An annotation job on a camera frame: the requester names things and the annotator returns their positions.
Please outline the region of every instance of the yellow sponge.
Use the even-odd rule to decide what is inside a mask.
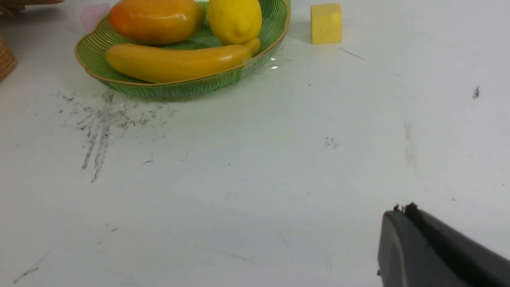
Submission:
[[[342,41],[342,8],[340,4],[312,5],[312,44],[339,43]]]

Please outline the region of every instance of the green basket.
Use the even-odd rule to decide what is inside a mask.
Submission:
[[[207,9],[208,2],[198,2]],[[235,83],[266,64],[281,44],[289,27],[290,7],[286,0],[260,0],[260,5],[262,8],[262,29],[259,38],[262,46],[253,60],[246,65],[209,77],[192,81],[152,84],[118,73],[106,62],[105,51],[115,44],[133,42],[113,31],[108,16],[97,25],[94,32],[78,42],[75,48],[76,59],[89,75],[103,84],[120,92],[145,99],[177,100],[210,92]],[[193,50],[220,45],[221,42],[212,35],[206,18],[202,30],[198,34],[186,41],[162,47]]]

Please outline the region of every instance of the black object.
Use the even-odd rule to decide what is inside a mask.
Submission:
[[[385,287],[510,287],[510,261],[411,203],[384,213],[378,275]]]

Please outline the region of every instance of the yellow lemon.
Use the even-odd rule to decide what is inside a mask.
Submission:
[[[259,36],[259,0],[209,0],[207,18],[214,36],[224,44],[244,45]]]

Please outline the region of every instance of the yellow banana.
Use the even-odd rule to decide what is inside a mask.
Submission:
[[[105,58],[121,74],[151,83],[170,83],[207,77],[240,66],[260,46],[257,38],[245,45],[187,51],[123,43],[110,47]]]

